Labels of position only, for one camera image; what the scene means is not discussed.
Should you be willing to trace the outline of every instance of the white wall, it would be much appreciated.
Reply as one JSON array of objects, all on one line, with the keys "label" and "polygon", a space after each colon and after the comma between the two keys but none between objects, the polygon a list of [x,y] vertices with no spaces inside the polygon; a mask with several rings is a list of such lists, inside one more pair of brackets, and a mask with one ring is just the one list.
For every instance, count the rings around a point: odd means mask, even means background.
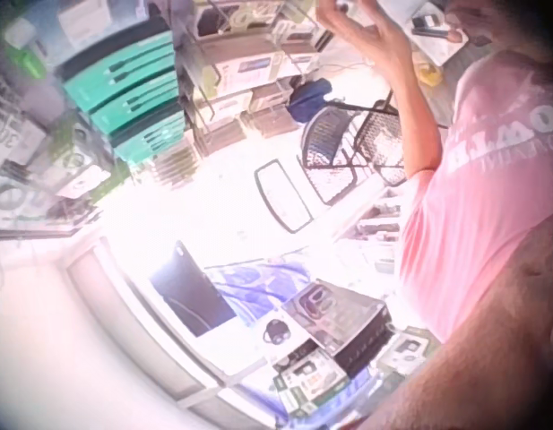
[{"label": "white wall", "polygon": [[20,430],[215,428],[178,409],[117,349],[51,263],[0,275],[0,421]]}]

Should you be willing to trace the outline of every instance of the white label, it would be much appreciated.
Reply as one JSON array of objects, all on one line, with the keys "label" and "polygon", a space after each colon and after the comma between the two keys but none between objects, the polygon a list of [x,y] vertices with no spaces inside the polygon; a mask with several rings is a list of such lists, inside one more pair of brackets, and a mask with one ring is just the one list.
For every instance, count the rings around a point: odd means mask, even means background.
[{"label": "white label", "polygon": [[75,47],[98,36],[112,22],[107,0],[83,0],[60,12],[58,17],[67,38]]}]

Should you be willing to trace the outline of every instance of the skin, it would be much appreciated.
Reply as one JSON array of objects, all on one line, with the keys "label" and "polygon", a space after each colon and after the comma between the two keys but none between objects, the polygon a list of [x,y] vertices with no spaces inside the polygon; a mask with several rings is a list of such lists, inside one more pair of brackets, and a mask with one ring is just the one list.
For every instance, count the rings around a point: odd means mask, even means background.
[{"label": "skin", "polygon": [[[359,4],[374,20],[372,29],[340,13],[334,0],[319,0],[317,19],[372,59],[392,86],[406,174],[435,170],[441,142],[413,72],[409,42],[376,0]],[[472,314],[421,371],[373,416],[344,428],[516,428],[552,381],[553,215],[522,241]]]}]

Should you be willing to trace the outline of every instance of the blue object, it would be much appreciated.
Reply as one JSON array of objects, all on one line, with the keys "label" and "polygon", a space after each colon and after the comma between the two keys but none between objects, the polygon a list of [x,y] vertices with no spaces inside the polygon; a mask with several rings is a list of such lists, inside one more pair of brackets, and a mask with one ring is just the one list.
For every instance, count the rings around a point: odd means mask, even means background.
[{"label": "blue object", "polygon": [[296,295],[311,279],[302,253],[277,260],[259,260],[204,269],[235,314],[252,326],[255,321]]},{"label": "blue object", "polygon": [[324,78],[307,82],[294,90],[286,109],[296,122],[306,124],[324,107],[324,96],[330,92],[332,85]]}]

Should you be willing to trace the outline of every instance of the teal box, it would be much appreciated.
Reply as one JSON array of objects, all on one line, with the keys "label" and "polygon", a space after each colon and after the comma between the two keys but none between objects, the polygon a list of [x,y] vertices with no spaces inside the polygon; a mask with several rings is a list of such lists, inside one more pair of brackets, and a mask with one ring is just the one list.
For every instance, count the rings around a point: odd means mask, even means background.
[{"label": "teal box", "polygon": [[64,87],[81,110],[91,112],[137,82],[174,65],[172,33],[164,31],[104,57],[68,80]]},{"label": "teal box", "polygon": [[180,141],[182,141],[184,135],[185,132],[183,131],[175,134],[174,136],[171,136],[168,139],[155,142],[153,145],[151,145],[149,149],[141,150],[133,154],[126,160],[126,162],[132,166],[142,163],[146,159],[149,159],[150,157],[153,157],[155,155],[159,155],[163,151],[166,151],[168,148],[171,148],[172,146],[178,144]]},{"label": "teal box", "polygon": [[177,97],[177,73],[172,70],[109,101],[91,115],[91,121],[104,134],[112,134],[139,116]]},{"label": "teal box", "polygon": [[165,107],[163,113],[157,113],[156,121],[151,122],[137,133],[127,133],[126,140],[116,139],[111,142],[115,153],[123,160],[138,160],[142,154],[148,154],[144,159],[156,155],[168,148],[170,141],[178,142],[182,139],[185,124],[185,113],[178,104]]}]

